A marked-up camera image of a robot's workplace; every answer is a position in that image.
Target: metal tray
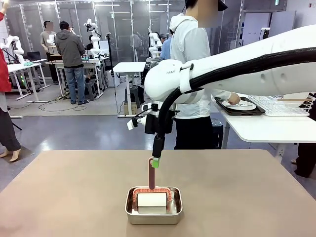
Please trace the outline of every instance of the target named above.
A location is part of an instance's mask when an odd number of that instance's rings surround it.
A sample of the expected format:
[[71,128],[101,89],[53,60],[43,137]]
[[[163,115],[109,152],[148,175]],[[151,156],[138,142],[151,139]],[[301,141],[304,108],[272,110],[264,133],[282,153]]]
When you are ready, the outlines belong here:
[[169,187],[171,190],[172,201],[167,204],[164,214],[141,214],[138,206],[133,202],[133,187],[127,193],[125,212],[128,221],[133,225],[176,225],[180,222],[183,214],[181,193],[178,188]]
[[251,102],[251,103],[255,104],[257,106],[256,109],[254,109],[254,110],[246,110],[246,111],[234,110],[234,109],[230,109],[230,108],[227,108],[226,106],[224,106],[222,104],[223,100],[221,100],[220,98],[215,97],[215,100],[216,100],[216,103],[223,110],[225,110],[225,112],[228,115],[231,115],[231,116],[259,116],[259,115],[262,115],[262,114],[264,114],[266,112],[264,109],[262,109],[256,103],[254,103],[253,101],[249,100],[247,97],[241,97],[241,100],[248,101],[248,102]]

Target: cardboard box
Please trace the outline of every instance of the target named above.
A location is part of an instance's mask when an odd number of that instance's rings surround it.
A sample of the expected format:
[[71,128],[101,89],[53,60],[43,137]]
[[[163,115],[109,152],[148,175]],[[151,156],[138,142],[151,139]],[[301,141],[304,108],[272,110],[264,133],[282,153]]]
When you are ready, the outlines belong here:
[[[136,102],[132,102],[132,115],[136,115],[137,114],[137,104]],[[124,115],[128,114],[128,104],[124,103]]]

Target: red jacket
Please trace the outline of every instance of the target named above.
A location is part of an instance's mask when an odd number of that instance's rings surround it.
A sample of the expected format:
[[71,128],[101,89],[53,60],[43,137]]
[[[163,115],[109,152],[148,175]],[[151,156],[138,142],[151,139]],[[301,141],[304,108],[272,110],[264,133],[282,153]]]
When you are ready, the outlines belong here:
[[[2,21],[3,18],[4,15],[0,12],[0,21]],[[3,52],[0,49],[0,92],[9,92],[11,88],[8,66],[6,65]]]

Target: green gripper tip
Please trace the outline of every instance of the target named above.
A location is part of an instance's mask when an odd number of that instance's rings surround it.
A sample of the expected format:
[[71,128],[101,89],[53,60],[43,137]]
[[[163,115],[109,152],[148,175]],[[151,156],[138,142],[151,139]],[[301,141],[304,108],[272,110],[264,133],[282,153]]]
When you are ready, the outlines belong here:
[[152,167],[153,168],[159,168],[159,159],[154,159],[152,162]]

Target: beige table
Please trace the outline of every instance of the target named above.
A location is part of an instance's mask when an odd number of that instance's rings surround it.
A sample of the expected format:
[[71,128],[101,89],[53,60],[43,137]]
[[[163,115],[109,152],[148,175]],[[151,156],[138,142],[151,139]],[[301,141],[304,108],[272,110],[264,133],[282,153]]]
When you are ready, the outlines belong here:
[[150,151],[41,153],[0,193],[1,237],[315,237],[316,202],[266,151],[164,151],[157,184],[182,192],[176,226],[127,222]]

